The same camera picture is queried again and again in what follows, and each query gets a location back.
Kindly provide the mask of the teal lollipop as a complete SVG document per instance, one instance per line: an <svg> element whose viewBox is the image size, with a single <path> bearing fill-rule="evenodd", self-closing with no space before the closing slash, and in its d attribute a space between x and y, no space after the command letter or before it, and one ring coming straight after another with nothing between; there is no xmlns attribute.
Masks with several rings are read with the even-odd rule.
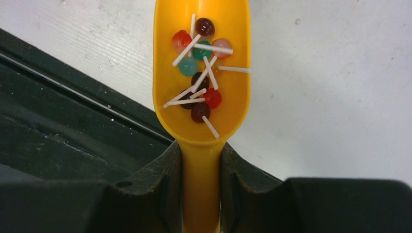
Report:
<svg viewBox="0 0 412 233"><path fill-rule="evenodd" d="M178 64L177 64L179 72L184 76L193 76L199 70L198 61L193 57L184 57Z"/></svg>

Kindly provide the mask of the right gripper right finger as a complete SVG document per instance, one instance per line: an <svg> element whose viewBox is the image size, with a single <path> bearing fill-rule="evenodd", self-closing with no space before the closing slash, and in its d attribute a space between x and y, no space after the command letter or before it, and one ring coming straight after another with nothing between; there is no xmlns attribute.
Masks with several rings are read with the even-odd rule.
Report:
<svg viewBox="0 0 412 233"><path fill-rule="evenodd" d="M221 153L221 225L225 233L409 233L412 189L396 180L281 180Z"/></svg>

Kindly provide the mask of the orange plastic scoop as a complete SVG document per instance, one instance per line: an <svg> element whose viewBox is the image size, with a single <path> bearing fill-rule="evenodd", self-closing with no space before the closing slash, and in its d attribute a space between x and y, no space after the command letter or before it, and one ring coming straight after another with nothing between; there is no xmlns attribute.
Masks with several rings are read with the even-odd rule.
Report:
<svg viewBox="0 0 412 233"><path fill-rule="evenodd" d="M182 75L173 61L173 35L186 30L192 39L228 40L234 50L224 59L208 52L185 57L198 61L193 76ZM221 222L220 159L227 140L243 123L250 102L250 11L246 0L158 0L153 28L153 103L157 117L182 153L182 231L218 233ZM211 109L215 138L204 123L190 116L204 102L189 95L213 88L222 96Z"/></svg>

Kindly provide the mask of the pink lollipop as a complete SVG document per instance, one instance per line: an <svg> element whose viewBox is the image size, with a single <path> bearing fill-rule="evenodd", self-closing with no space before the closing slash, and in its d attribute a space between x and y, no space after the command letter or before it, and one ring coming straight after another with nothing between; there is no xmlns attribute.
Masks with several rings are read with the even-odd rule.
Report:
<svg viewBox="0 0 412 233"><path fill-rule="evenodd" d="M207 40L199 41L193 48L196 53L208 52L217 56L218 59L229 57L234 52L230 42L224 38L217 39L212 43Z"/></svg>

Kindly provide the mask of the dark red lollipop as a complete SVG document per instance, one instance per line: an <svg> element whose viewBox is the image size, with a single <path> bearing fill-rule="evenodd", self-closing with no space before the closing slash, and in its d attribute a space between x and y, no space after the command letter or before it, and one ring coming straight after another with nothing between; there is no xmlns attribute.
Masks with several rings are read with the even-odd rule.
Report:
<svg viewBox="0 0 412 233"><path fill-rule="evenodd" d="M206 126L209 128L209 130L211 131L213 136L215 138L220 138L219 133L216 131L214 126L209 121L210 115L211 115L211 109L204 102L201 102L201 103L198 103L198 104L194 105L192 107L191 113L190 113L191 119L195 123L199 123L199 124L204 123L204 124L206 124Z"/></svg>

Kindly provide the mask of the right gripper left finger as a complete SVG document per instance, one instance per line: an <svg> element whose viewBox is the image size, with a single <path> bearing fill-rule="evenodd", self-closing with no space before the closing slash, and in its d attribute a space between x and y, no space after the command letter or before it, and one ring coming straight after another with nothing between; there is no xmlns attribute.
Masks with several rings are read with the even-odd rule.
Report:
<svg viewBox="0 0 412 233"><path fill-rule="evenodd" d="M0 185L3 233L179 233L182 158L173 142L117 183L18 181Z"/></svg>

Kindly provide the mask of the orange red lollipop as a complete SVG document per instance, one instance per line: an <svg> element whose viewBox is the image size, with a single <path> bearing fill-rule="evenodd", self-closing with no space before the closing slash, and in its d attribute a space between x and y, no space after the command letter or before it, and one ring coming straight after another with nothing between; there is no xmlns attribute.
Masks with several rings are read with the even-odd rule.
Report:
<svg viewBox="0 0 412 233"><path fill-rule="evenodd" d="M188 54L200 38L201 36L198 34L192 39L186 30L180 30L173 35L172 47L179 54L172 63L174 67Z"/></svg>

